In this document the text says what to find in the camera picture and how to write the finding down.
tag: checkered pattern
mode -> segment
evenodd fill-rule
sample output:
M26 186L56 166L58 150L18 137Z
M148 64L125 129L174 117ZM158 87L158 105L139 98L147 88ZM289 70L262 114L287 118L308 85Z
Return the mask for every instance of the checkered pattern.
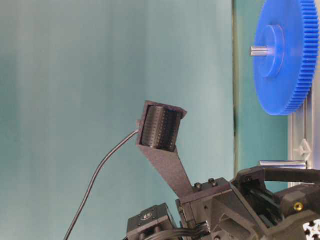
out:
M307 240L320 240L320 219L303 225Z

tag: robotic arm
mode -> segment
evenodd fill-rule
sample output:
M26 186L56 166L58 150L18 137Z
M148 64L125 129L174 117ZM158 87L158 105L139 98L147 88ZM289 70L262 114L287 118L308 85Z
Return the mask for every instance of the robotic arm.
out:
M320 171L257 166L240 171L230 182L210 178L192 186L176 147L186 114L180 107L145 102L139 129L101 161L64 240L69 239L104 164L136 134L137 147L179 197L181 227L177 228L164 203L130 218L125 240L306 239L303 224L320 218ZM304 184L272 193L265 181Z

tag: wire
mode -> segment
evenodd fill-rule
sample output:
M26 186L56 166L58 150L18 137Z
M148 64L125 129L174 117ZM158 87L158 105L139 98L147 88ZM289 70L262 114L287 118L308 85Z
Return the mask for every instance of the wire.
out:
M102 167L104 166L104 164L108 161L108 159L119 149L121 148L126 142L128 142L128 140L130 140L134 135L136 135L137 133L139 132L139 130L135 130L133 132L131 132L125 139L123 139L117 146L115 146L105 157L104 159L100 162L100 164L98 165L98 167L96 168L92 178L91 178L91 181L89 183L89 186L88 186L88 189L86 190L86 193L83 197L83 200L79 206L79 209L78 211L76 212L72 222L71 222L71 225L68 229L68 231L66 232L65 234L65 237L64 237L64 240L68 240L69 237L70 237L70 234L72 232L72 230L74 229L74 226L76 225L76 222L88 200L88 197L90 195L90 192L95 184L95 181L96 181L96 178L100 172L100 170L102 169Z
M176 228L171 230L165 230L148 236L145 240L168 240L181 237L199 238L203 235L210 233L208 223L201 224L195 229Z

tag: cylindrical roller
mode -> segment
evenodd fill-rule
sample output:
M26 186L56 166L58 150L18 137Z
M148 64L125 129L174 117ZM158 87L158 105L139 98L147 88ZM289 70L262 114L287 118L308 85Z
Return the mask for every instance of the cylindrical roller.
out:
M150 106L142 132L142 145L173 152L182 113L163 106Z

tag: teal backdrop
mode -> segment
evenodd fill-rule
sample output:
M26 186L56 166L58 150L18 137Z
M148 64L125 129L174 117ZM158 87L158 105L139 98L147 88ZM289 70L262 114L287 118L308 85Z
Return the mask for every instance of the teal backdrop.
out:
M233 177L231 0L3 0L0 30L0 240L63 239L146 99L188 110L177 147L192 183ZM132 140L70 239L121 240L163 202L177 219L175 199Z

